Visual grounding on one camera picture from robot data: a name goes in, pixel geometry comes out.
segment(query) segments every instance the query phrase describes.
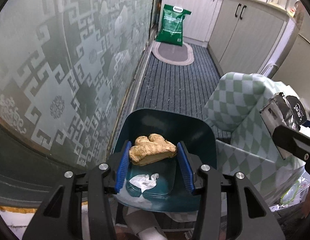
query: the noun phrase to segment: plastic bag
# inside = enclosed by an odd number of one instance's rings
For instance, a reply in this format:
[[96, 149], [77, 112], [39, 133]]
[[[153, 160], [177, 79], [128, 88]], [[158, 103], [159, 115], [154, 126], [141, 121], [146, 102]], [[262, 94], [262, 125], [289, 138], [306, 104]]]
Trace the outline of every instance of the plastic bag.
[[281, 197], [280, 208], [286, 208], [300, 203], [303, 199], [303, 193], [310, 186], [310, 179], [301, 176], [295, 184]]
[[164, 5], [162, 27], [156, 41], [183, 46], [183, 20], [191, 12], [181, 7]]

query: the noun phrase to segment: floor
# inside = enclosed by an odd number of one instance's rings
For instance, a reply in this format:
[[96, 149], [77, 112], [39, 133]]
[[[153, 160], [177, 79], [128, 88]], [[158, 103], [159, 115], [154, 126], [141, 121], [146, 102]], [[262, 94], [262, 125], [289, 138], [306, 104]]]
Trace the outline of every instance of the floor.
[[[164, 63], [151, 54], [136, 109], [152, 108], [179, 114], [207, 118], [204, 109], [220, 80], [212, 57], [206, 48], [191, 45], [194, 62], [188, 66]], [[212, 127], [216, 138], [224, 141], [229, 133]]]

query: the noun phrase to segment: green plastic bag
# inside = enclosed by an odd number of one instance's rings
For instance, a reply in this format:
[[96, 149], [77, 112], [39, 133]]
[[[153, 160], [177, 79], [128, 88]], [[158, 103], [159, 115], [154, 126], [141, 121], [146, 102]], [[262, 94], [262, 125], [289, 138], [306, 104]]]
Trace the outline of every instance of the green plastic bag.
[[164, 5], [162, 27], [156, 41], [183, 46], [183, 20], [191, 12], [177, 6]]

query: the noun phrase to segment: green checkered cloth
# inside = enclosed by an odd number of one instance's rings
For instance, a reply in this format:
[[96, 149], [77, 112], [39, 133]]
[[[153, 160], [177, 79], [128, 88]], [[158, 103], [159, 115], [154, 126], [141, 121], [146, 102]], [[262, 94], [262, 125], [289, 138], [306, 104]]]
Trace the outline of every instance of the green checkered cloth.
[[222, 76], [205, 108], [205, 122], [233, 132], [246, 118], [265, 90], [264, 77], [230, 72]]
[[259, 74], [227, 73], [205, 106], [205, 122], [231, 132], [231, 145], [216, 141], [219, 171], [243, 172], [270, 205], [304, 173], [303, 161], [282, 159], [260, 115], [268, 99], [285, 88]]
[[278, 200], [305, 172], [304, 163], [297, 159], [292, 166], [292, 159], [274, 162], [232, 145], [216, 140], [217, 169], [227, 175], [244, 173], [260, 192], [268, 205]]

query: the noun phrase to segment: ginger root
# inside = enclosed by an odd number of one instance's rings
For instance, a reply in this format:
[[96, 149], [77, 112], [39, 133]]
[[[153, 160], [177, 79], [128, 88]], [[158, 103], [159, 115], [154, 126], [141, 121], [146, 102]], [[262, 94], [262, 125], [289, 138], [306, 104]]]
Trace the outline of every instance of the ginger root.
[[165, 158], [173, 158], [177, 153], [177, 147], [165, 140], [161, 135], [152, 133], [148, 138], [139, 136], [135, 140], [135, 146], [129, 150], [129, 157], [133, 164], [144, 166]]

